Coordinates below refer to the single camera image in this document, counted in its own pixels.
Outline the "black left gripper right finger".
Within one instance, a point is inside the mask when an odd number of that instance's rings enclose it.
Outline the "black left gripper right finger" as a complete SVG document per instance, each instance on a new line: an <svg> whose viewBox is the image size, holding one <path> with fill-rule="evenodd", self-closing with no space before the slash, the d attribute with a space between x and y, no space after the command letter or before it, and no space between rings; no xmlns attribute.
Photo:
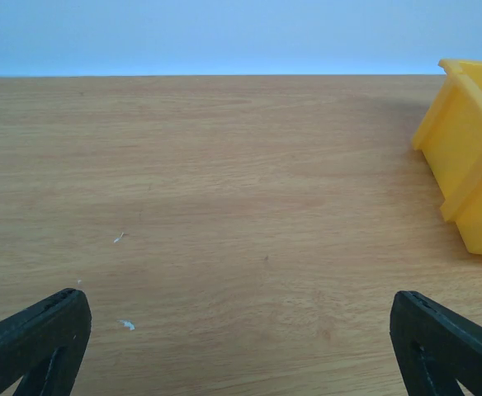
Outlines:
<svg viewBox="0 0 482 396"><path fill-rule="evenodd" d="M395 294L390 339L409 395L482 395L482 327L417 291Z"/></svg>

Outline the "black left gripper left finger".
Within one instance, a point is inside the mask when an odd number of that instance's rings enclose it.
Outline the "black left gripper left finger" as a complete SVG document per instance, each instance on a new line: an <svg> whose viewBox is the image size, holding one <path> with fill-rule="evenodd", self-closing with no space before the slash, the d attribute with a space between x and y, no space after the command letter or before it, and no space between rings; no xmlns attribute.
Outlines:
<svg viewBox="0 0 482 396"><path fill-rule="evenodd" d="M63 289L0 321L0 394L69 395L87 349L92 314L81 290Z"/></svg>

